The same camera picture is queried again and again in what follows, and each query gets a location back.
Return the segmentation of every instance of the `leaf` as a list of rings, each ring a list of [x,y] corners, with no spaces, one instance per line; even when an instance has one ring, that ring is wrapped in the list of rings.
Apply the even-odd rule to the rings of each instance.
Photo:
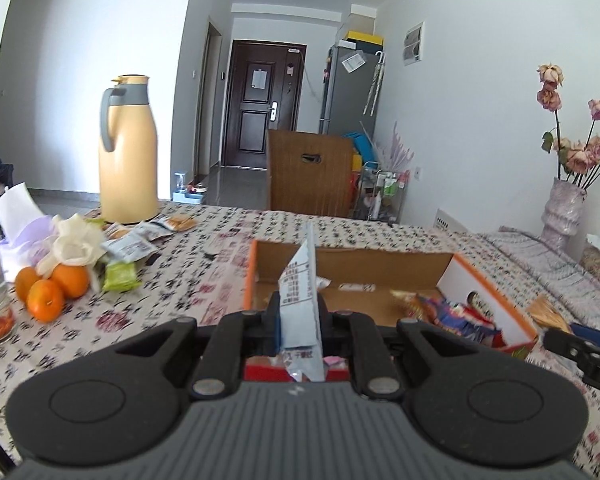
[[[569,150],[567,148],[562,148],[558,152],[558,160],[560,160],[560,164],[562,164],[563,166],[565,166],[567,164],[567,153],[568,153],[568,151]]]
[[[554,145],[554,136],[551,132],[545,132],[542,136],[542,149],[547,153],[551,153],[551,148]]]

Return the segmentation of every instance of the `gray thermos handle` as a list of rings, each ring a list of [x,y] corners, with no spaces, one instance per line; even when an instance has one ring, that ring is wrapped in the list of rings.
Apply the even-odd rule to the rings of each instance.
[[[102,145],[106,152],[113,151],[113,140],[109,135],[109,105],[111,97],[114,95],[124,95],[125,91],[122,88],[107,88],[102,96],[102,106],[100,107],[100,137]]]

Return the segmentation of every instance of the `chair backrest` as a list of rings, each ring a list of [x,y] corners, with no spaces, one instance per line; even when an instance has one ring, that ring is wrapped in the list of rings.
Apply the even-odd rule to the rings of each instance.
[[[269,209],[347,217],[352,156],[350,139],[270,130],[267,136]]]

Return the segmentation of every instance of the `yellow thermos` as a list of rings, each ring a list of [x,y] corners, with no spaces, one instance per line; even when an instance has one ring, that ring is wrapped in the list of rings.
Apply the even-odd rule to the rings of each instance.
[[[158,213],[158,136],[144,75],[121,75],[100,110],[100,205],[109,222],[133,224]]]

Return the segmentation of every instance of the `thermos lid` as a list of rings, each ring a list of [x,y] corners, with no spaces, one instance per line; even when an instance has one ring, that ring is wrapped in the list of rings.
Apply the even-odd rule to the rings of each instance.
[[[122,85],[146,85],[149,82],[149,76],[139,74],[119,75],[112,79],[114,83]]]

